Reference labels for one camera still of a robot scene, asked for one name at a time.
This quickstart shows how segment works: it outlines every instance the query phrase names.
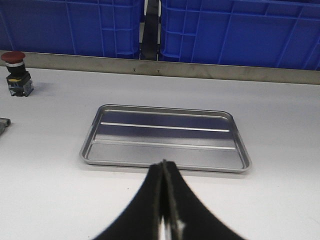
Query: blue storage bin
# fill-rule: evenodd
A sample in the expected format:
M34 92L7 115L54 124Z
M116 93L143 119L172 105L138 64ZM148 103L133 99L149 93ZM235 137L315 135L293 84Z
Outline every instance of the blue storage bin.
M0 0L0 50L139 58L144 0Z
M161 0L160 60L320 70L320 0Z

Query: metal rail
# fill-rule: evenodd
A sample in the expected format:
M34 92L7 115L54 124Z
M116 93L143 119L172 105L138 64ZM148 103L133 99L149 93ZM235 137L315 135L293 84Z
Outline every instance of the metal rail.
M320 71L25 52L27 68L320 85Z

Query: white work surface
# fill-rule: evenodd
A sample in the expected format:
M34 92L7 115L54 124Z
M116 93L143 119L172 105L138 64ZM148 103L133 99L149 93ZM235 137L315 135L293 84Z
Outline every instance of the white work surface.
M183 171L187 184L248 240L320 239L319 85L28 70L34 91L12 97L0 67L1 240L92 239L127 206L147 170L79 155L105 104L229 112L252 168Z

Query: metal tray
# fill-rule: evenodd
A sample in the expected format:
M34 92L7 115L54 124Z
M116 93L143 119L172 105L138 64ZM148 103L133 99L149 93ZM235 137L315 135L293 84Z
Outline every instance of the metal tray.
M242 173L251 161L224 111L103 105L81 149L93 165L149 167L163 159L182 170Z

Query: gray metal object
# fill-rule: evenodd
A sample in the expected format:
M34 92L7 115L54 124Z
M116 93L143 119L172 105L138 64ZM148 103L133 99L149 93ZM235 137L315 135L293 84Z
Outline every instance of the gray metal object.
M11 124L10 119L0 117L0 135L5 131L6 127Z
M224 111L103 105L80 155L88 164L242 173L251 161L233 117Z
M320 85L320 71L25 52L29 68Z

